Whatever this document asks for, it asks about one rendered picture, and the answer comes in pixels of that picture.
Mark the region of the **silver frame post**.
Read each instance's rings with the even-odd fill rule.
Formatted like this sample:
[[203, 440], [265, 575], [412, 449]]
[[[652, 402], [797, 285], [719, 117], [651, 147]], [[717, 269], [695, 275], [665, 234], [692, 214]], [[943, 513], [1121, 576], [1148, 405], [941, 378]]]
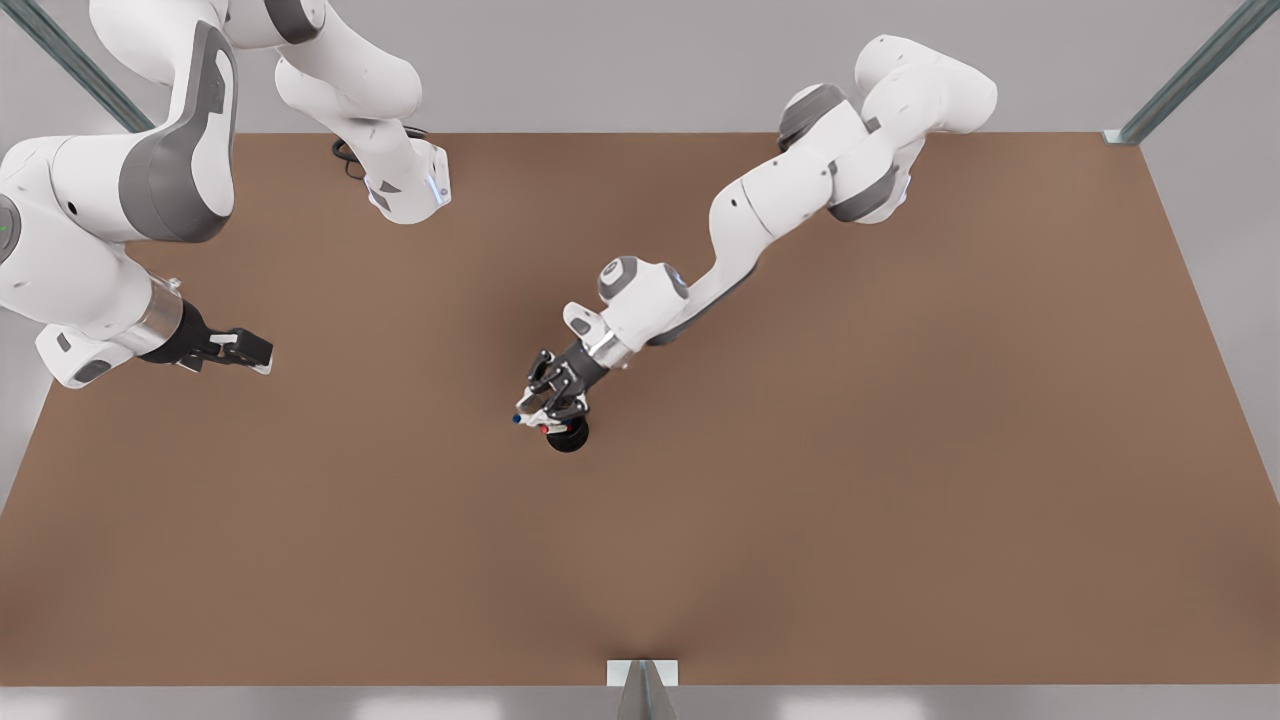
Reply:
[[1184, 104], [1263, 23], [1280, 13], [1280, 0], [1242, 4], [1120, 128], [1102, 132], [1111, 146], [1138, 146]]
[[0, 0], [0, 9], [120, 127], [134, 133], [155, 128], [141, 109], [40, 6], [37, 0]]
[[668, 694], [678, 685], [677, 660], [608, 660], [605, 684], [622, 689], [617, 720], [677, 720]]

